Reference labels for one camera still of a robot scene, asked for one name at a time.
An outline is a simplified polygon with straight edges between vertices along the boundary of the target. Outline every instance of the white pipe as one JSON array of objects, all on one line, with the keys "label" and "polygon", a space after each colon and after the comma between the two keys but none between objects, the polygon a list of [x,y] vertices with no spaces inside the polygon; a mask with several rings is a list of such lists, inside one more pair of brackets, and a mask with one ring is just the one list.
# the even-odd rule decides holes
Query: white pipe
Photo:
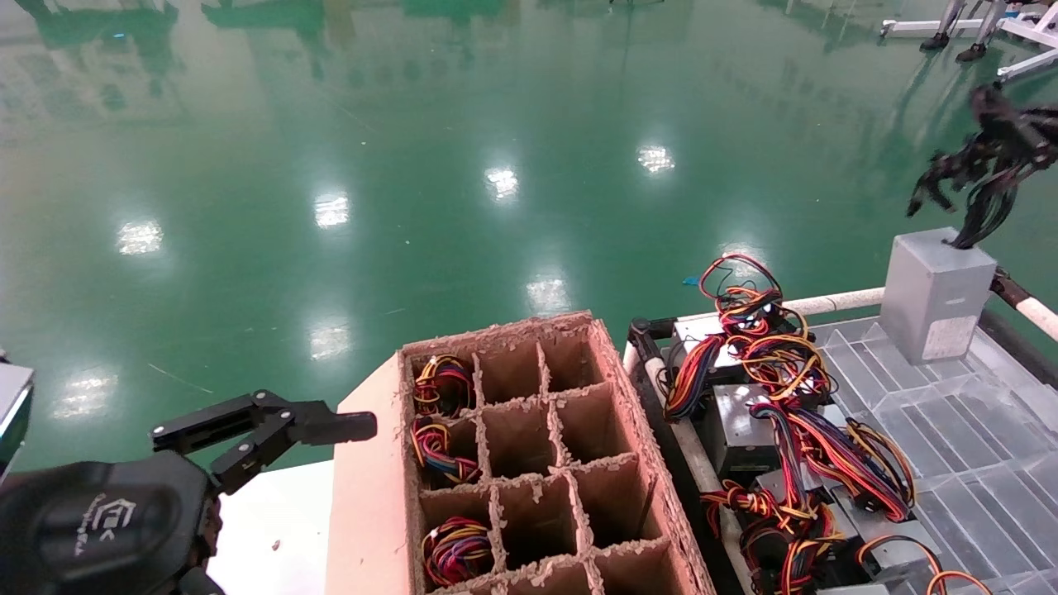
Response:
[{"label": "white pipe", "polygon": [[[783,306],[803,315],[822,314],[825,312],[837,312],[840,310],[851,310],[865,306],[877,306],[881,304],[881,295],[884,287],[874,289],[860,289],[858,291],[845,291],[844,293],[832,293],[829,295],[819,295],[816,298],[803,298],[801,300],[789,300],[783,302]],[[715,317],[716,312],[706,312],[701,314],[691,314],[679,317],[679,322],[699,320]]]},{"label": "white pipe", "polygon": [[1036,298],[1029,298],[1018,304],[1015,309],[1024,314],[1040,330],[1058,341],[1058,314],[1055,314],[1042,302]]},{"label": "white pipe", "polygon": [[[632,343],[625,343],[624,345],[624,372],[630,377],[639,363],[639,353],[636,351],[636,347]],[[646,371],[646,377],[650,378],[651,386],[654,387],[654,394],[658,398],[658,402],[661,407],[664,407],[664,393],[661,391],[661,386],[658,385],[658,371],[664,367],[664,362],[661,358],[651,358],[643,364],[643,369]],[[683,452],[683,458],[687,461],[687,466],[691,469],[691,475],[694,476],[694,483],[698,486],[698,491],[716,491],[720,488],[720,480],[716,476],[716,470],[713,469],[712,463],[709,462],[709,456],[706,454],[705,447],[701,446],[701,440],[698,439],[697,432],[694,431],[694,427],[687,419],[681,419],[675,423],[670,425],[672,428],[673,435],[676,436],[676,441],[679,444],[679,449]],[[738,583],[742,584],[742,590],[745,595],[755,595],[753,591],[753,579],[749,574],[749,566],[746,564],[746,559],[742,556],[742,551],[738,548],[738,540],[742,537],[742,526],[738,524],[738,519],[735,518],[734,512],[726,507],[720,507],[720,541],[724,543],[724,549],[727,552],[728,558],[731,559],[731,566],[734,569],[735,576],[738,577]]]}]

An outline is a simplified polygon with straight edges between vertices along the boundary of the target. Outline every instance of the table surface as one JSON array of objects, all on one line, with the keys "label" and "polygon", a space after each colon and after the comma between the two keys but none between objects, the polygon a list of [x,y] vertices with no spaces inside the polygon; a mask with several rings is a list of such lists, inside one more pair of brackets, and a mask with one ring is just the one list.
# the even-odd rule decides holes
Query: table surface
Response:
[{"label": "table surface", "polygon": [[221,497],[209,576],[226,595],[320,595],[327,573],[334,464],[261,473]]}]

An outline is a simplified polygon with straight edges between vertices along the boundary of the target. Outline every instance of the person's leg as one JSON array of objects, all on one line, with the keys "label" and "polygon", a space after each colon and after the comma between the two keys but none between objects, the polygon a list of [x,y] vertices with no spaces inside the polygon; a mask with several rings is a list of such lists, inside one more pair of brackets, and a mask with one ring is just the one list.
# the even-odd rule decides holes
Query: person's leg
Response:
[{"label": "person's leg", "polygon": [[999,20],[1005,14],[1006,2],[1003,0],[992,0],[991,5],[988,6],[988,12],[985,13],[984,20],[981,22],[981,29],[978,30],[978,37],[973,40],[973,44],[960,52],[955,56],[955,60],[969,62],[984,56],[985,50],[988,49],[988,41],[991,40],[992,34],[996,33],[996,25],[999,24]]},{"label": "person's leg", "polygon": [[959,14],[963,12],[963,6],[966,5],[966,0],[948,0],[948,5],[944,7],[944,13],[941,14],[941,24],[936,28],[936,33],[933,37],[922,42],[923,50],[941,50],[948,44],[951,39],[948,37],[948,32],[951,31],[951,25],[955,23],[955,19],[959,18]]}]

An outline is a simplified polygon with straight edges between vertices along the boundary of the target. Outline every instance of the colorful wire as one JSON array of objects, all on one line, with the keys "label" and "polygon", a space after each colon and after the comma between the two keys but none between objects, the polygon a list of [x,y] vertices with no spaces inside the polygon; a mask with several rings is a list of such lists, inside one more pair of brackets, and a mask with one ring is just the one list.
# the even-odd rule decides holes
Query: colorful wire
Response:
[{"label": "colorful wire", "polygon": [[[882,509],[893,523],[911,519],[914,480],[910,465],[895,445],[856,420],[851,420],[849,427],[853,435],[861,440],[879,441],[863,443],[869,448],[859,447],[850,435],[814,411],[790,408],[786,410],[786,418],[800,435],[802,457],[813,471],[844,485],[857,504]],[[901,472],[895,471],[882,450],[899,462]]]},{"label": "colorful wire", "polygon": [[452,517],[422,539],[426,574],[437,587],[470,580],[492,571],[489,529],[477,521]]},{"label": "colorful wire", "polygon": [[480,474],[477,463],[450,454],[449,428],[428,417],[417,417],[412,422],[412,444],[422,469],[433,469],[452,485],[473,483]]},{"label": "colorful wire", "polygon": [[926,587],[926,595],[932,595],[933,590],[936,589],[938,584],[943,585],[945,581],[948,580],[949,578],[961,578],[963,580],[969,581],[974,585],[977,585],[977,588],[980,589],[981,592],[984,593],[985,595],[992,595],[991,590],[985,587],[985,583],[981,582],[980,579],[959,571],[944,571],[943,573],[937,573],[933,575],[933,578],[929,581],[929,584]]},{"label": "colorful wire", "polygon": [[[914,543],[926,554],[926,558],[929,560],[930,569],[933,571],[934,575],[938,575],[944,572],[944,567],[941,565],[941,559],[937,558],[936,553],[927,547],[925,543],[918,541],[913,537],[908,537],[906,535],[887,535],[872,539],[871,541],[868,541],[863,545],[860,545],[859,548],[856,551],[856,563],[858,563],[861,566],[864,565],[864,563],[867,562],[867,555],[870,554],[872,549],[880,545],[891,543],[893,541],[907,541],[910,543]],[[947,595],[947,593],[948,593],[948,588],[942,581],[941,595]]]},{"label": "colorful wire", "polygon": [[723,337],[709,335],[687,355],[683,365],[676,374],[669,398],[665,399],[665,419],[675,421],[691,415],[700,402],[703,392],[709,385],[707,381],[709,369],[723,347]]},{"label": "colorful wire", "polygon": [[415,380],[415,411],[419,415],[455,417],[474,408],[470,366],[455,356],[430,358]]}]

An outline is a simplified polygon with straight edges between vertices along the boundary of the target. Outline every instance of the black shoe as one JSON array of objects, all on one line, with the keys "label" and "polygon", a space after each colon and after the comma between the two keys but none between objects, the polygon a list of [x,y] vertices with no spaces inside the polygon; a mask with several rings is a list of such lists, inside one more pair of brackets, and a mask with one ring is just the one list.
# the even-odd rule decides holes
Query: black shoe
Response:
[{"label": "black shoe", "polygon": [[956,62],[972,62],[973,60],[980,59],[985,55],[985,50],[988,48],[984,43],[974,43],[968,49],[963,50],[955,56]]},{"label": "black shoe", "polygon": [[948,47],[948,41],[951,38],[948,37],[947,33],[936,33],[933,37],[922,42],[918,49],[924,52],[932,52],[933,50],[943,50]]}]

